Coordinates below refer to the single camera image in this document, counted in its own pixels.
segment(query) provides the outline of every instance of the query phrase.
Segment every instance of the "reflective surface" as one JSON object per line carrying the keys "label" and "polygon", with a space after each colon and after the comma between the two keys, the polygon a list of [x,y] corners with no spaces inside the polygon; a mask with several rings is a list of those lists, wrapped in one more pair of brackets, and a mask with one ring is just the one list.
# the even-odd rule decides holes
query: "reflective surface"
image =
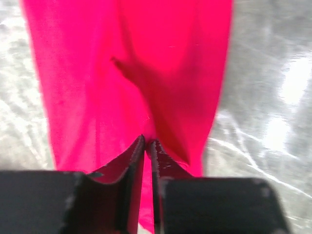
{"label": "reflective surface", "polygon": [[237,0],[208,175],[260,176],[312,233],[312,1]]}
{"label": "reflective surface", "polygon": [[[312,1],[237,0],[209,176],[260,176],[295,233],[312,233]],[[0,169],[52,169],[16,0],[0,0]]]}

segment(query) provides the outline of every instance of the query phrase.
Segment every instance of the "black clamp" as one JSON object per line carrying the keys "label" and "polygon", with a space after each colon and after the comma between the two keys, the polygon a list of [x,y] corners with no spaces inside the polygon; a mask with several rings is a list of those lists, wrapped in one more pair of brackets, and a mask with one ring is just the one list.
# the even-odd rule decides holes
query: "black clamp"
{"label": "black clamp", "polygon": [[291,233],[266,181],[195,178],[143,136],[88,175],[0,172],[0,233],[136,234],[145,149],[156,234]]}

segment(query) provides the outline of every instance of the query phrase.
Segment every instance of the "pink cloth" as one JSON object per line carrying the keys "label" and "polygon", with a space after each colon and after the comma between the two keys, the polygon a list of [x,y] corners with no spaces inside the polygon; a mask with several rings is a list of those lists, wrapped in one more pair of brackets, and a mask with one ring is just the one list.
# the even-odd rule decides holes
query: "pink cloth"
{"label": "pink cloth", "polygon": [[[188,172],[220,95],[231,0],[23,0],[57,170],[91,172],[144,133]],[[150,160],[139,222],[153,232]]]}

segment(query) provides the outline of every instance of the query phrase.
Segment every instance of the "pink fabric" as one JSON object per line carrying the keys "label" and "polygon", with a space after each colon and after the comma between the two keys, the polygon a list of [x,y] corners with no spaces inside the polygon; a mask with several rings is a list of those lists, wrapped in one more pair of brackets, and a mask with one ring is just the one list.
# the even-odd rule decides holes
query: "pink fabric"
{"label": "pink fabric", "polygon": [[[231,0],[23,0],[58,170],[91,172],[144,133],[195,176],[217,107]],[[150,160],[141,225],[153,231]]]}

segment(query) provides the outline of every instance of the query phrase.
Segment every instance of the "silver metallic background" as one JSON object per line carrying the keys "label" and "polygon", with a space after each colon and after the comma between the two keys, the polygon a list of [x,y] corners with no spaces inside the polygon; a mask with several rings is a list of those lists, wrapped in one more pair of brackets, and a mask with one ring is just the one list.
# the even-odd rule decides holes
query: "silver metallic background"
{"label": "silver metallic background", "polygon": [[[236,0],[209,176],[260,176],[297,234],[312,233],[312,1]],[[0,0],[0,170],[52,169],[17,0]]]}

